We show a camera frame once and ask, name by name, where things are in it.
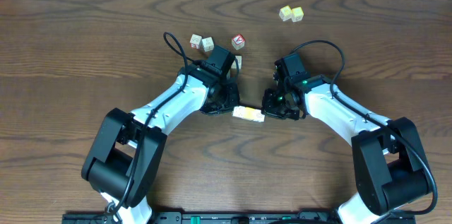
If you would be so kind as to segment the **plain white wooden block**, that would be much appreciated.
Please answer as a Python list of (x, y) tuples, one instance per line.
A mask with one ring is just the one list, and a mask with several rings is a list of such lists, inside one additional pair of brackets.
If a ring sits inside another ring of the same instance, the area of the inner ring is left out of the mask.
[(243, 119), (244, 118), (244, 111), (245, 111), (245, 107), (243, 107), (243, 106), (236, 106), (236, 107), (234, 107), (234, 109), (232, 111), (232, 116), (240, 118), (240, 119)]

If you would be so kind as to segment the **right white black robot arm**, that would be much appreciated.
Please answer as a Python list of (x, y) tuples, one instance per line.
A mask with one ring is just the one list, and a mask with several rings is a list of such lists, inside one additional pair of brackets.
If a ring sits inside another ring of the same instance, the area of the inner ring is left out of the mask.
[(277, 119), (322, 121), (352, 148), (357, 193), (340, 205), (341, 223), (379, 223), (404, 215), (402, 207), (428, 194), (431, 212), (438, 187), (429, 167), (417, 127), (408, 118), (392, 120), (375, 114), (344, 95), (325, 76), (277, 76), (277, 87), (267, 89), (262, 113)]

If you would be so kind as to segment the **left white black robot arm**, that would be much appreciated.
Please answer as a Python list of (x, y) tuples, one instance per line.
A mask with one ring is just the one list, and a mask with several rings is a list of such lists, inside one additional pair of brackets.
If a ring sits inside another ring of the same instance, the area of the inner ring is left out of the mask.
[(93, 223), (147, 223), (153, 212), (146, 195), (155, 180), (167, 136), (191, 113), (231, 112), (237, 83), (229, 76), (237, 61), (195, 61), (175, 82), (140, 108), (109, 111), (82, 166), (81, 177), (107, 200)]

